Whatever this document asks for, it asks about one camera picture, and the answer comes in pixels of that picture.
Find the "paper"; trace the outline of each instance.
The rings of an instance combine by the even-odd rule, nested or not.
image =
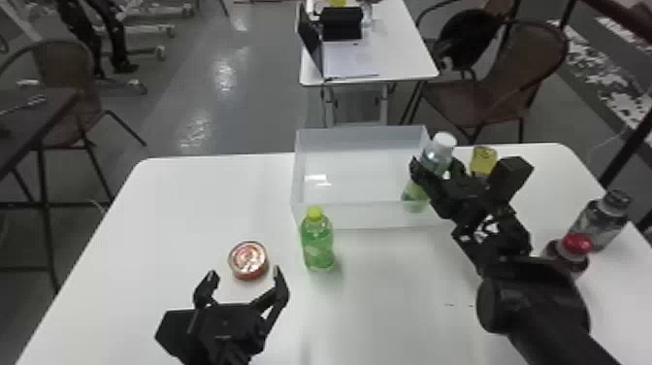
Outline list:
[[[378,75],[369,43],[324,42],[324,78],[352,79]]]

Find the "green plastic bottle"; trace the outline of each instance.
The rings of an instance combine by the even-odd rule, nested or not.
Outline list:
[[[333,269],[333,225],[321,208],[308,207],[299,230],[306,266],[313,271]]]
[[[433,140],[428,144],[419,157],[419,161],[432,173],[442,176],[448,169],[452,160],[453,149],[457,146],[455,137],[447,132],[435,134]],[[406,209],[412,213],[421,213],[428,206],[428,195],[425,191],[410,179],[407,182],[401,200],[406,203]]]

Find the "white bottle cap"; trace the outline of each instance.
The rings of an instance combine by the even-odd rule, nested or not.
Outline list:
[[[430,146],[435,154],[451,155],[453,154],[453,149],[457,146],[457,139],[448,132],[437,132]]]

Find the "transparent plastic box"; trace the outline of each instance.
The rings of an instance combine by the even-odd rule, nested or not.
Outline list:
[[[431,207],[413,213],[401,200],[409,161],[429,141],[422,125],[298,130],[290,198],[297,224],[309,206],[336,229],[441,224]]]

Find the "white table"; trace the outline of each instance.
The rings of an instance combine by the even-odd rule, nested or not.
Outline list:
[[[350,6],[357,3],[349,0]],[[314,0],[306,3],[312,12]],[[332,127],[335,120],[335,86],[377,84],[380,86],[380,124],[387,124],[388,85],[401,81],[430,80],[440,72],[428,53],[421,35],[403,0],[382,0],[374,4],[374,20],[363,27],[363,38],[370,44],[370,52],[378,75],[372,78],[340,79],[325,83],[306,48],[301,50],[299,83],[307,87],[325,87],[321,98],[325,108],[326,125]]]
[[[567,148],[507,145],[535,171],[513,199],[535,252],[561,236],[603,190]],[[470,149],[457,149],[468,161]],[[272,287],[238,282],[226,264],[241,240],[263,242],[290,287],[265,365],[516,365],[506,338],[475,317],[479,284],[449,236],[426,229],[337,231],[339,272],[305,268],[288,206],[292,153],[159,158],[140,163],[121,189],[18,365],[178,364],[154,341],[168,309],[189,308],[209,269],[218,301],[248,301]],[[627,365],[652,362],[652,249],[631,224],[591,257],[578,286],[593,336]]]

